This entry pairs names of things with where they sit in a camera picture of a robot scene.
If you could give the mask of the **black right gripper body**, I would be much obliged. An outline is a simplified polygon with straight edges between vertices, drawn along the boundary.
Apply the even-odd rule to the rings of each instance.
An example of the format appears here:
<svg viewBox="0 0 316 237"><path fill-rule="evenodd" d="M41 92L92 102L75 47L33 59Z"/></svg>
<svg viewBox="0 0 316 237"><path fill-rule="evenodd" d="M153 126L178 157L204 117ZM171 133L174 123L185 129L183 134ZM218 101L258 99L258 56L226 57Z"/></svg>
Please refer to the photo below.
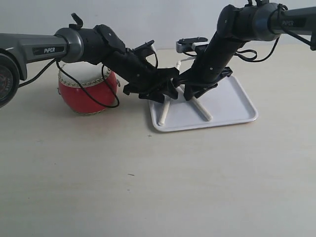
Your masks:
<svg viewBox="0 0 316 237"><path fill-rule="evenodd" d="M196 58L191 67L176 78L176 84L211 87L234 55L234 40L215 34L208 44L195 43L193 48Z"/></svg>

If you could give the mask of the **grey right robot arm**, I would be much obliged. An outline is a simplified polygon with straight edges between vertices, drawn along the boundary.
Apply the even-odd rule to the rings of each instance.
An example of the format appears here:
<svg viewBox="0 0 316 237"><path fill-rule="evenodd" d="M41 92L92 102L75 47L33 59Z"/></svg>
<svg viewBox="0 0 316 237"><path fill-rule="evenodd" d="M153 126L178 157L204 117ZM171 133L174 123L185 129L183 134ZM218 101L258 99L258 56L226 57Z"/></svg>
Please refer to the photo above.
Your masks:
<svg viewBox="0 0 316 237"><path fill-rule="evenodd" d="M316 49L315 7L288 9L281 3L259 0L244 7L225 6L217 21L212 39L185 38L176 42L178 53L195 52L191 67L181 73L174 85L184 85L184 98L199 98L216 88L219 81L232 75L228 63L241 54L240 48L251 41L277 42L290 35Z"/></svg>

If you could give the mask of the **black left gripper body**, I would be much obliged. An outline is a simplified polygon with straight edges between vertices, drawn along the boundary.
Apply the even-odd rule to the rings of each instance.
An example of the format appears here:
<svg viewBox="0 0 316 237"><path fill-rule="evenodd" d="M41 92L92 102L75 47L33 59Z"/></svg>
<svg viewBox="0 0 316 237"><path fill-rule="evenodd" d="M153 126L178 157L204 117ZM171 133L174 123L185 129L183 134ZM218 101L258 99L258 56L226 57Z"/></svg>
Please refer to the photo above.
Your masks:
<svg viewBox="0 0 316 237"><path fill-rule="evenodd" d="M163 92L167 90L170 79L179 75L175 67L156 68L132 51L111 53L108 68L127 82L123 89L127 95Z"/></svg>

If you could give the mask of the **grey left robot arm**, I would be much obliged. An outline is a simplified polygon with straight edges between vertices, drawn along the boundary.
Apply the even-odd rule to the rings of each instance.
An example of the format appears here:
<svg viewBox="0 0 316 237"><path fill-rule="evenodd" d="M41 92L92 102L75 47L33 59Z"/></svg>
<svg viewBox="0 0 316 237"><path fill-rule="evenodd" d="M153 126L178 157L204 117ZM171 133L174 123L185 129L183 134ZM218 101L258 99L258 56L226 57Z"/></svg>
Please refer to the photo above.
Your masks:
<svg viewBox="0 0 316 237"><path fill-rule="evenodd" d="M0 35L0 105L4 107L15 96L19 82L26 80L26 65L53 59L65 63L87 62L103 64L119 75L127 85L125 94L135 93L140 99L159 103L165 96L178 97L171 80L179 70L158 68L146 57L153 41L130 49L106 25L92 29L70 24L54 35L9 34Z"/></svg>

